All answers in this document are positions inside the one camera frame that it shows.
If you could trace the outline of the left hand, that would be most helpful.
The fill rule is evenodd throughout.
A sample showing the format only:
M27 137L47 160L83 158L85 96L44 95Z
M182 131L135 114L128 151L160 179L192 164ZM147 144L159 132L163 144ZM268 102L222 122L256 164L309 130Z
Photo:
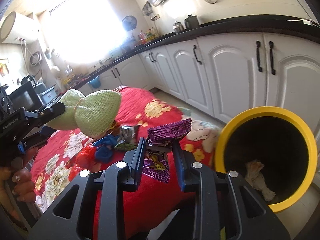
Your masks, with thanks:
M1 181L8 180L12 172L14 172L12 181L16 184L12 193L17 196L19 202L34 203L36 194L35 184L31 181L31 173L25 168L15 171L14 168L1 167Z

